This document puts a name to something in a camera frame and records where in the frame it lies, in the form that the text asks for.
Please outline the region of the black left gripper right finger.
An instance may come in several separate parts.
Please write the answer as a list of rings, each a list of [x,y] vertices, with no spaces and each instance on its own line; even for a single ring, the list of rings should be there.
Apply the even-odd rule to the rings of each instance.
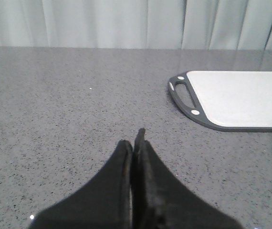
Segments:
[[[133,228],[234,229],[236,220],[186,188],[169,171],[141,128],[132,165]]]

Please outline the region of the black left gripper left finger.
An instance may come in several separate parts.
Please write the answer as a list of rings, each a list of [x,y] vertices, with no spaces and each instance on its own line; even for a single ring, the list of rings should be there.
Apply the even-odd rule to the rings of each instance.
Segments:
[[[132,146],[118,142],[99,172],[78,191],[41,211],[31,229],[130,228]]]

